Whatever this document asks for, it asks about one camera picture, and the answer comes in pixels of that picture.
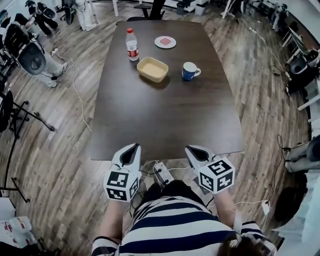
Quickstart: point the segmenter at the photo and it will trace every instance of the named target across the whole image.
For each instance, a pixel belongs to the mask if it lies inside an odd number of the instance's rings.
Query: mug handle
[[[194,76],[197,77],[201,74],[201,69],[200,68],[197,68],[196,71],[195,71],[195,74]]]

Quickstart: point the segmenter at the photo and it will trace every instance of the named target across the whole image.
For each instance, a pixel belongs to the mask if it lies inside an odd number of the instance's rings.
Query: blue and white mug
[[[201,74],[201,69],[197,68],[192,62],[185,62],[182,69],[182,78],[187,81],[191,81],[194,77]]]

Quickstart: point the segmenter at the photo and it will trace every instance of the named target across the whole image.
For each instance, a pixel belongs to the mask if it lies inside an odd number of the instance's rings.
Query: white plate
[[[162,39],[169,39],[171,42],[166,45],[166,44],[163,44],[163,43],[161,42]],[[170,37],[170,36],[159,36],[158,38],[156,38],[156,39],[154,40],[154,43],[155,43],[156,46],[158,46],[158,47],[160,47],[160,48],[163,48],[163,49],[170,49],[170,48],[172,48],[172,47],[175,47],[176,44],[177,44],[176,40],[174,40],[174,39],[173,39],[172,37]]]

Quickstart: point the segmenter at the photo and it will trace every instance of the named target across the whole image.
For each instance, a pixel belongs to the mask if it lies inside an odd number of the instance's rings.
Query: wooden floor
[[[75,19],[70,26],[61,23],[60,30],[52,38],[41,35],[47,51],[66,45],[61,56],[72,58],[79,67],[81,73],[75,84],[83,99],[84,114],[90,126],[99,79],[116,22],[131,16],[142,16],[141,10],[133,9],[134,5],[119,2],[120,16],[116,18],[110,1],[95,3],[100,25],[92,31],[79,30]],[[284,94],[286,79],[271,73],[270,65],[277,64],[276,60],[257,34],[245,28],[246,24],[257,30],[275,56],[284,63],[288,53],[286,49],[281,50],[281,38],[270,29],[266,19],[257,16],[262,21],[258,22],[247,16],[246,20],[241,18],[237,23],[230,17],[223,20],[220,12],[221,9],[210,7],[204,16],[193,13],[179,16],[174,10],[165,8],[164,19],[203,24],[223,65],[241,121],[245,151],[228,155],[237,170],[232,195],[235,202],[269,199],[273,175],[281,159],[277,133],[282,135],[284,146],[304,143],[308,140],[307,118],[303,111],[297,111],[297,106],[301,104],[299,96],[288,97]],[[125,42],[119,47],[125,51],[124,45]],[[17,215],[31,219],[33,232],[38,238],[43,237],[50,249],[59,247],[62,255],[66,256],[87,256],[108,203],[102,180],[109,162],[90,160],[91,132],[82,121],[81,103],[72,86],[75,74],[76,70],[72,69],[59,78],[58,87],[49,88],[24,71],[18,72],[18,79],[12,88],[16,102],[28,100],[28,108],[39,111],[57,131],[48,131],[33,118],[22,129],[9,176],[18,178],[31,202],[24,203],[16,192],[12,192],[10,198],[17,207]],[[0,135],[1,184],[12,142],[9,130]],[[185,159],[167,161],[168,168],[186,166]],[[172,173],[176,179],[190,184],[205,203],[209,201],[211,196],[201,194],[192,181],[194,176],[190,168]],[[273,209],[266,220],[266,233],[274,242],[278,238],[271,229],[280,224],[274,222],[272,213],[279,193],[288,182],[290,177],[282,163],[270,200]],[[259,203],[240,203],[238,207],[244,219],[255,220],[262,227],[264,216]],[[128,229],[129,223],[130,216],[126,214],[124,230]]]

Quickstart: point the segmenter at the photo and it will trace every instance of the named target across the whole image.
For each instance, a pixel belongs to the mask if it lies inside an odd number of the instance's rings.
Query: yellow container
[[[145,57],[138,63],[136,69],[141,76],[160,83],[167,75],[169,67],[155,58]]]

